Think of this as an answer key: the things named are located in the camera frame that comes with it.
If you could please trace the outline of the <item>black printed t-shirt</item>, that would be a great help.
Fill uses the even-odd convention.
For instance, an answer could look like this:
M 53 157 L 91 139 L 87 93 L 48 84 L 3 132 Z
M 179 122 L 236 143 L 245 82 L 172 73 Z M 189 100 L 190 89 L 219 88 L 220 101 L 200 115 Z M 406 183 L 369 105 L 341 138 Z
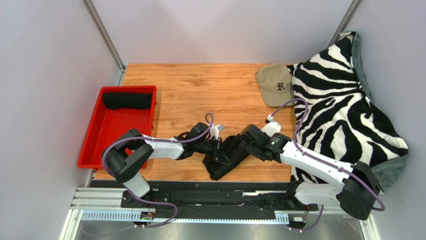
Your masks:
M 208 163 L 204 162 L 204 159 L 202 160 L 202 163 L 204 164 L 212 180 L 217 181 L 221 179 L 249 156 L 248 152 L 241 146 L 242 142 L 243 139 L 240 134 L 230 135 L 225 140 L 222 140 L 222 146 L 230 160 L 230 165 L 214 162 Z M 191 149 L 188 143 L 183 143 L 182 146 L 183 153 L 177 158 L 178 160 L 190 158 L 194 153 L 196 153 Z

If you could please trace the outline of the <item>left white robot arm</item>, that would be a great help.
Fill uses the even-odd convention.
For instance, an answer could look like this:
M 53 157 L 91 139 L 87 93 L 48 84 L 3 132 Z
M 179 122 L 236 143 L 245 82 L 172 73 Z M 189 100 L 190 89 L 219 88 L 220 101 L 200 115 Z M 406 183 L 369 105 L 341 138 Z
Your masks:
M 184 160 L 194 153 L 204 154 L 208 162 L 230 165 L 219 132 L 222 124 L 197 123 L 188 132 L 172 138 L 157 138 L 141 134 L 132 128 L 107 147 L 101 154 L 101 164 L 117 183 L 124 185 L 136 197 L 145 196 L 150 186 L 140 174 L 151 159 Z

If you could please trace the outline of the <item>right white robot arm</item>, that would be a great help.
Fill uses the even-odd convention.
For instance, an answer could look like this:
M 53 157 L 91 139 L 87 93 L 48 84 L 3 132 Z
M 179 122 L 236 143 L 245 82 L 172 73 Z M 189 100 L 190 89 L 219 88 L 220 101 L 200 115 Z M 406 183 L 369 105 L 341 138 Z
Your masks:
M 288 190 L 304 205 L 340 207 L 348 215 L 367 220 L 381 191 L 371 167 L 364 162 L 337 161 L 300 146 L 280 133 L 281 126 L 272 120 L 263 128 L 249 124 L 241 133 L 243 147 L 262 161 L 276 161 L 303 170 L 324 183 L 297 180 Z

